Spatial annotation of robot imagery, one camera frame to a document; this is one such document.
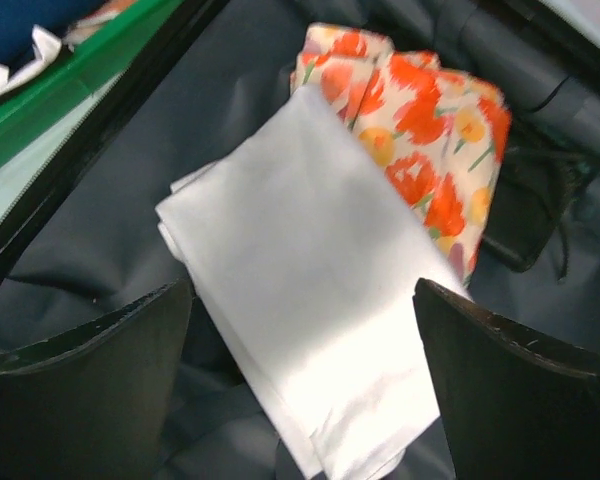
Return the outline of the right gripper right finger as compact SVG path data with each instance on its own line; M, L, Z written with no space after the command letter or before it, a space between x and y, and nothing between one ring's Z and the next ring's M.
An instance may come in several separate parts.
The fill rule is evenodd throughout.
M600 354L431 280L414 308L459 479L600 479Z

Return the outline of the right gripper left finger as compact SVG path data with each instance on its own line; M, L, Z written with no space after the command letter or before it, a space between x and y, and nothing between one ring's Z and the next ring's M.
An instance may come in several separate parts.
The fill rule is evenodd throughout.
M0 479L147 479L192 294L174 282L0 353Z

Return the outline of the yellow Pikachu hard-shell suitcase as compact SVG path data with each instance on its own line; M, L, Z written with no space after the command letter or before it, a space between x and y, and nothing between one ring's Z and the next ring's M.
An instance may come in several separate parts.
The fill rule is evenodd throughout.
M147 479L297 479L300 470L168 254L154 205L287 96L313 20L430 47L501 86L513 139L470 290L479 306L600 354L600 54L536 1L187 1L0 225L0 353L178 281L192 303ZM459 479L442 418L397 479Z

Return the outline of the white garment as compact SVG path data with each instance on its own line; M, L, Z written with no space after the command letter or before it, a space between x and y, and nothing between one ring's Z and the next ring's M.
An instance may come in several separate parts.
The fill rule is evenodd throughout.
M156 211L303 476L390 473L439 415L415 285L464 286L320 90Z

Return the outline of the green plastic tray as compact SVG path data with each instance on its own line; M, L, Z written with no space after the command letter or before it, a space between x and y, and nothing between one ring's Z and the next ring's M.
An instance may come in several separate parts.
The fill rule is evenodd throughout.
M179 5L135 2L32 81L0 97L0 168L124 70Z

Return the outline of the orange floral cloth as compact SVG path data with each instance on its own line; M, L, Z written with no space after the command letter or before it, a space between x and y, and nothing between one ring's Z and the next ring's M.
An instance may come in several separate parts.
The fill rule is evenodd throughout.
M320 87L463 282L474 272L511 124L502 92L387 36L311 24L290 88Z

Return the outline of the dark blue garment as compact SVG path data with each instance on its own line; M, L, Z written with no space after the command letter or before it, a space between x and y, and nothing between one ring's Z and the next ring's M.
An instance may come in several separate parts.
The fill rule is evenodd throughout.
M10 65L31 48L35 25L63 33L103 4L99 0L0 0L0 64Z

